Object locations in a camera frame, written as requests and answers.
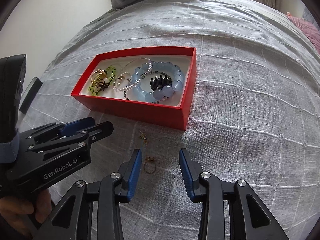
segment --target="bed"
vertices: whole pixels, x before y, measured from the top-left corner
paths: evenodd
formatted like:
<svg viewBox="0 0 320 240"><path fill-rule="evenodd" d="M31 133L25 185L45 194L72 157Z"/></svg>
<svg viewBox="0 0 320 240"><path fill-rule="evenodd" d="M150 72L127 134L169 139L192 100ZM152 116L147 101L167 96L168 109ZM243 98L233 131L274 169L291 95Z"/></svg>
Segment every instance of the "bed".
<svg viewBox="0 0 320 240"><path fill-rule="evenodd" d="M146 46L197 49L197 80L185 132L91 112L70 96L99 53ZM135 197L121 204L124 239L197 239L201 205L192 204L178 153L221 180L245 179L291 240L305 239L320 206L320 56L280 12L252 0L144 0L85 26L44 72L20 131L87 116L111 121L112 136L92 146L92 163L54 185L55 202L78 179L101 180L127 161L139 136L156 159ZM226 239L230 238L225 204ZM96 239L96 217L93 218Z"/></svg>

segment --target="silver screw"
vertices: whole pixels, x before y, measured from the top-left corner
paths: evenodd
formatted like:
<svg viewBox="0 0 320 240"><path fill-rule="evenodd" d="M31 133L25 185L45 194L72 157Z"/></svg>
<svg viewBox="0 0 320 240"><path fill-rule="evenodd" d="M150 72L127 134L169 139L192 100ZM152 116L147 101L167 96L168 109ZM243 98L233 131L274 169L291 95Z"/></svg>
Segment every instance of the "silver screw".
<svg viewBox="0 0 320 240"><path fill-rule="evenodd" d="M201 173L201 176L203 177L203 178L210 178L211 177L211 174L209 173L209 172L207 172L207 171L204 171L204 172L202 172Z"/></svg>
<svg viewBox="0 0 320 240"><path fill-rule="evenodd" d="M241 187L244 187L245 185L247 185L247 183L245 182L245 180L240 179L240 180L238 180L238 185Z"/></svg>
<svg viewBox="0 0 320 240"><path fill-rule="evenodd" d="M119 172L114 172L114 173L111 174L111 178L113 178L113 179L117 179L119 177L120 177L120 173Z"/></svg>
<svg viewBox="0 0 320 240"><path fill-rule="evenodd" d="M76 182L77 187L83 187L83 185L84 185L84 182L82 180L79 180Z"/></svg>

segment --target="red box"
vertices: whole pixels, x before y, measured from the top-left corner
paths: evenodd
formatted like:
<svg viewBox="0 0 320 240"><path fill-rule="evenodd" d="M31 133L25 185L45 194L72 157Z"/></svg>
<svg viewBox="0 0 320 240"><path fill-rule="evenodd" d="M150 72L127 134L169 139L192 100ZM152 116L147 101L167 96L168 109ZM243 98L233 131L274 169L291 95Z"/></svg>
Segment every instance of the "red box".
<svg viewBox="0 0 320 240"><path fill-rule="evenodd" d="M91 77L101 60L141 55L180 55L190 56L191 63L186 75L185 87L180 106L166 106L118 98L81 95L81 90ZM137 121L148 122L179 130L186 130L193 93L196 83L196 48L190 47L144 47L123 49L98 54L84 71L71 95L92 111L112 114Z"/></svg>

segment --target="pink fabric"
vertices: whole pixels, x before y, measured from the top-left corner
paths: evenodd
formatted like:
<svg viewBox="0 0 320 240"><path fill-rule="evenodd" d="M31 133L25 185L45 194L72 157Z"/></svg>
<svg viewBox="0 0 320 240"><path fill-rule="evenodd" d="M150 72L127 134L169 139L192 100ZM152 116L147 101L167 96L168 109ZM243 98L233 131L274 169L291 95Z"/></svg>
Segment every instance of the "pink fabric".
<svg viewBox="0 0 320 240"><path fill-rule="evenodd" d="M320 54L320 32L310 22L306 22L300 18L287 16L290 21L294 23L311 41L316 47L316 50Z"/></svg>

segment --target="human hand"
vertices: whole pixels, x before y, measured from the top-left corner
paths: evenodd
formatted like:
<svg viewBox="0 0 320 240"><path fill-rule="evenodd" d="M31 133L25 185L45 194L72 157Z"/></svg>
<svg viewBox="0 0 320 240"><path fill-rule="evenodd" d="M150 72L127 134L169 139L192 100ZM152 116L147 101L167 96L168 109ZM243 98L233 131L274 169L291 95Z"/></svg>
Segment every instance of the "human hand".
<svg viewBox="0 0 320 240"><path fill-rule="evenodd" d="M39 223L43 223L52 210L49 190L46 189L39 193L35 208L36 220ZM2 217L11 227L27 237L31 237L31 233L24 225L20 215L29 215L33 212L34 207L32 203L27 200L11 196L0 199L0 214Z"/></svg>

